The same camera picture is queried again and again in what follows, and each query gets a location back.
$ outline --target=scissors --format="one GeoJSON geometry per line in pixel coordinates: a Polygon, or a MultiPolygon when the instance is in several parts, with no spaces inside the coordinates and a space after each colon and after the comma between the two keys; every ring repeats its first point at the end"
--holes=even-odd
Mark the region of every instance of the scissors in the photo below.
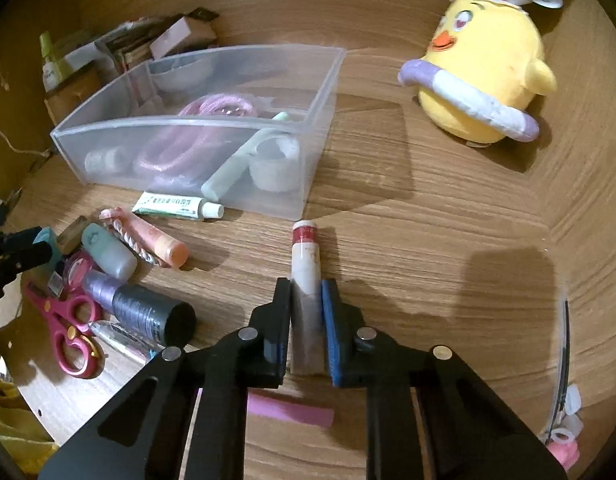
{"type": "Polygon", "coordinates": [[[49,298],[33,283],[28,283],[24,292],[48,323],[52,348],[61,370],[72,377],[91,378],[100,355],[86,334],[91,334],[89,322],[102,319],[101,306],[83,292],[69,296],[66,301],[49,298]],[[90,307],[90,317],[86,322],[79,321],[75,316],[75,309],[82,304],[90,307]],[[64,352],[64,344],[81,351],[84,358],[81,368],[70,364],[64,352]]]}

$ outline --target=white braided string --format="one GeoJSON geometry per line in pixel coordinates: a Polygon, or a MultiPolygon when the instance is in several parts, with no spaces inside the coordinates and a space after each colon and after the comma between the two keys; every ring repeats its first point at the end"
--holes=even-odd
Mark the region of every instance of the white braided string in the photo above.
{"type": "Polygon", "coordinates": [[[169,267],[161,258],[155,256],[154,254],[149,253],[145,250],[137,240],[132,238],[132,235],[126,231],[123,227],[123,222],[120,219],[115,218],[112,223],[106,222],[105,227],[107,227],[108,231],[110,231],[114,236],[119,238],[122,242],[124,242],[129,248],[131,248],[137,255],[142,259],[146,260],[147,263],[152,265],[158,265],[159,267],[169,267]]]}

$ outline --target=clear plastic bin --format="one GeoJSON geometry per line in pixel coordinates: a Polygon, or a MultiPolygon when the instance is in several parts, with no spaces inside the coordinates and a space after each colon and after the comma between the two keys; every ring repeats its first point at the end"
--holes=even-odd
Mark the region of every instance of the clear plastic bin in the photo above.
{"type": "Polygon", "coordinates": [[[341,48],[288,44],[149,61],[85,101],[52,138],[82,182],[203,195],[296,220],[328,137],[344,57],[341,48]],[[179,114],[216,94],[230,103],[211,115],[179,114]]]}

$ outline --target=white cord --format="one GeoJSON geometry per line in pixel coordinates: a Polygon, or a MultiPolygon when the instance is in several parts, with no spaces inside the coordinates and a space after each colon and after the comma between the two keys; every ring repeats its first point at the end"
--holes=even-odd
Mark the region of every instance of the white cord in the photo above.
{"type": "Polygon", "coordinates": [[[146,260],[147,263],[158,265],[159,267],[169,267],[169,265],[166,264],[161,258],[150,254],[137,240],[132,238],[132,235],[124,229],[123,222],[121,222],[120,219],[116,218],[112,221],[112,224],[106,222],[105,226],[108,231],[119,238],[122,242],[126,243],[129,248],[137,253],[137,256],[139,256],[142,260],[146,260]]]}
{"type": "Polygon", "coordinates": [[[8,136],[6,136],[6,134],[3,133],[1,130],[0,130],[0,136],[5,142],[8,143],[8,146],[10,147],[10,149],[15,153],[27,153],[29,155],[40,155],[40,156],[44,156],[45,158],[48,158],[52,154],[50,150],[45,150],[44,152],[37,152],[35,150],[18,150],[12,145],[12,143],[10,142],[10,139],[8,139],[8,136]]]}

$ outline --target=chick plush toy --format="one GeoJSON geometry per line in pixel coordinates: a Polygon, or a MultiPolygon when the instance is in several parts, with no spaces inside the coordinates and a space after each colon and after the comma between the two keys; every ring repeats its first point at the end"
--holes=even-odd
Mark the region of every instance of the chick plush toy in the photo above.
{"type": "Polygon", "coordinates": [[[419,85],[419,102],[443,130],[483,147],[511,137],[536,139],[537,122],[523,110],[535,94],[557,89],[544,62],[539,31],[520,7],[562,0],[452,0],[425,56],[406,62],[402,84],[419,85]]]}

